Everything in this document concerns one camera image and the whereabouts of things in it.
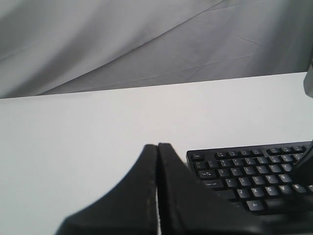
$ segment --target wrinkled fabric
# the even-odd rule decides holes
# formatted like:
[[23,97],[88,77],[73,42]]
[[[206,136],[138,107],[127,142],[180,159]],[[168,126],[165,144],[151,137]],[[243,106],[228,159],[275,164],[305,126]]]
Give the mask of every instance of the wrinkled fabric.
[[1,4],[0,97],[305,71],[313,43],[311,0]]

